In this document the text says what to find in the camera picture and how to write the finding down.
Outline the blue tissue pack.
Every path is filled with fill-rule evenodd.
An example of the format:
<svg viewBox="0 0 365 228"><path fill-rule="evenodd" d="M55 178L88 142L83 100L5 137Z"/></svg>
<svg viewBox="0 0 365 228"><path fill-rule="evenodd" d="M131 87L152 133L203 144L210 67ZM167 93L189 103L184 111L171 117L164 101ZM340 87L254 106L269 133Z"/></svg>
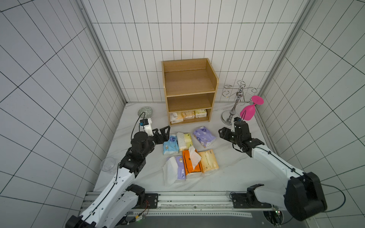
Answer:
<svg viewBox="0 0 365 228"><path fill-rule="evenodd" d="M171 134L168 141L163 143L163 154L172 155L179 153L179 146L176 134Z"/></svg>

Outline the white green tissue pack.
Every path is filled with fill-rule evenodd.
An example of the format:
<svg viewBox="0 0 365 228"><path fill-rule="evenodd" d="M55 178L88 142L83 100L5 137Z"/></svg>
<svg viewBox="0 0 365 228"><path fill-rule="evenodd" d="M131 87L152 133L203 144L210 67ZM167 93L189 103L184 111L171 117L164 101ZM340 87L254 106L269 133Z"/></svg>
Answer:
<svg viewBox="0 0 365 228"><path fill-rule="evenodd" d="M192 141L190 133L178 132L176 134L176 137L177 137L179 151L188 150L191 146L193 146L193 141Z"/></svg>

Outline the beige tissue pack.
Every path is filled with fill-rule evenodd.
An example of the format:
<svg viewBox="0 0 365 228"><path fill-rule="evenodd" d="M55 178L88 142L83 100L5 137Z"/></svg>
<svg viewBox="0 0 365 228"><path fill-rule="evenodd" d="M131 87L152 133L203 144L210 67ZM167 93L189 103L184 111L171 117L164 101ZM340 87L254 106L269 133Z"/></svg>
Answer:
<svg viewBox="0 0 365 228"><path fill-rule="evenodd" d="M198 152L201 156L200 166L203 174L211 174L219 169L213 150Z"/></svg>

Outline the purple white tissue pack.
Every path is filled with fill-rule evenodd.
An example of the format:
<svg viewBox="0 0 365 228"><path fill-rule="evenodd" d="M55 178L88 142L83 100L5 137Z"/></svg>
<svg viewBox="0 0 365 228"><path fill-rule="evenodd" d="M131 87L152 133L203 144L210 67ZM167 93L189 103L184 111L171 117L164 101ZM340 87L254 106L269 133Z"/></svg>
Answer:
<svg viewBox="0 0 365 228"><path fill-rule="evenodd" d="M186 180L186 173L182 156L169 157L163 166L163 180L165 186Z"/></svg>

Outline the orange tissue box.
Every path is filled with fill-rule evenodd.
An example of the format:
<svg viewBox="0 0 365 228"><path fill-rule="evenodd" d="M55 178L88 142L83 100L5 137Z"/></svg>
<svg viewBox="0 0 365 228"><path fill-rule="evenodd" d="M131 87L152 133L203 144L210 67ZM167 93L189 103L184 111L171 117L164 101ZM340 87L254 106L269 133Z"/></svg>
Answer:
<svg viewBox="0 0 365 228"><path fill-rule="evenodd" d="M182 152L182 158L185 176L187 179L196 178L202 175L202 169L200 166L201 156L197 153L193 146Z"/></svg>

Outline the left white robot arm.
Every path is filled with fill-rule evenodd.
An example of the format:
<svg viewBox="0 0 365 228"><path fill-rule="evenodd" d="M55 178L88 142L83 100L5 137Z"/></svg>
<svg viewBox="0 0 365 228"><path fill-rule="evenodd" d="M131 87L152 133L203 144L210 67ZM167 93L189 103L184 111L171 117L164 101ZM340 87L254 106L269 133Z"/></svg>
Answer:
<svg viewBox="0 0 365 228"><path fill-rule="evenodd" d="M170 126L154 129L153 135L137 132L114 177L80 216L71 216L66 228L113 228L134 207L144 205L145 189L134 184L156 145L168 141Z"/></svg>

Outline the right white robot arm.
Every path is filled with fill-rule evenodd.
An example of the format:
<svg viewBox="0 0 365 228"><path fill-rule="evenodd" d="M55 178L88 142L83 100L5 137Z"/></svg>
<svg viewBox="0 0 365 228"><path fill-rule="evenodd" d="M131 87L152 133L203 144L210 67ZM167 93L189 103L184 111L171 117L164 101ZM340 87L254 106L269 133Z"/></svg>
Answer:
<svg viewBox="0 0 365 228"><path fill-rule="evenodd" d="M221 139L232 143L234 150L260 162L275 176L274 184L259 182L248 187L245 193L233 194L234 201L250 208L271 205L286 210L298 221L327 210L319 177L294 167L272 152L263 141L253 138L245 121L236 120L233 129L223 127L218 133Z"/></svg>

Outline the wooden three-tier shelf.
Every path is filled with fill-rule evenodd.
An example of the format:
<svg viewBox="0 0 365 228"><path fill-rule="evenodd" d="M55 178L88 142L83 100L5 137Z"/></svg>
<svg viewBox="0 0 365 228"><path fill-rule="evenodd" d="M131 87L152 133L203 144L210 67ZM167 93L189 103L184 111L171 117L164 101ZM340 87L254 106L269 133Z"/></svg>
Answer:
<svg viewBox="0 0 365 228"><path fill-rule="evenodd" d="M218 90L219 78L208 58L162 62L163 89L171 125L209 122ZM206 117L171 120L170 114L205 109Z"/></svg>

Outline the pink plastic wine glass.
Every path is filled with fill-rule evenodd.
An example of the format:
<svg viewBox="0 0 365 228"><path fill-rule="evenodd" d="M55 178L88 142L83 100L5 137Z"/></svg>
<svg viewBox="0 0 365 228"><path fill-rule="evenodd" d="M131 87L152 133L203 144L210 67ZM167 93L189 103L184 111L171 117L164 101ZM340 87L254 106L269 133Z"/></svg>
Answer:
<svg viewBox="0 0 365 228"><path fill-rule="evenodd" d="M253 96L251 98L252 104L243 108L240 112L240 117L244 121L250 121L256 113L256 105L264 104L264 99L260 96Z"/></svg>

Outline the chrome glass holder stand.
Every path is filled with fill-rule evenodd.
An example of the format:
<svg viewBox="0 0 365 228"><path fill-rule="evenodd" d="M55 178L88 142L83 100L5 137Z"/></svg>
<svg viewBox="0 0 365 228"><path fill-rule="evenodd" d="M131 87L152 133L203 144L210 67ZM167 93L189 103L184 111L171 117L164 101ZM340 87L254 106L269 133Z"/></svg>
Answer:
<svg viewBox="0 0 365 228"><path fill-rule="evenodd" d="M248 94L254 96L258 91L256 87L246 86L246 83L243 80L237 81L237 85L238 85L237 87L234 87L233 85L224 85L223 87L224 90L222 92L222 96L224 98L234 97L233 107L230 110L226 110L221 114L221 120L227 126L232 125L233 119L237 114L236 112L237 106L242 106L244 104L250 104L250 105L253 104L251 98L249 100L245 99L245 95Z"/></svg>

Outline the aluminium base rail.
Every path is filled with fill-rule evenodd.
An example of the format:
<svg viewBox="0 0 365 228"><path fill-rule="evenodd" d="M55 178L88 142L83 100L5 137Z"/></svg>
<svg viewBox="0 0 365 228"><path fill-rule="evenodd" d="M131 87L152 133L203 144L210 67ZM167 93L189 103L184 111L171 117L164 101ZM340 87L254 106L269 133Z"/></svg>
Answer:
<svg viewBox="0 0 365 228"><path fill-rule="evenodd" d="M145 192L138 186L107 196L104 192L88 192L80 217L88 223L118 222L123 217L143 216L233 216L252 217L265 212L283 218L287 208L259 202L250 192Z"/></svg>

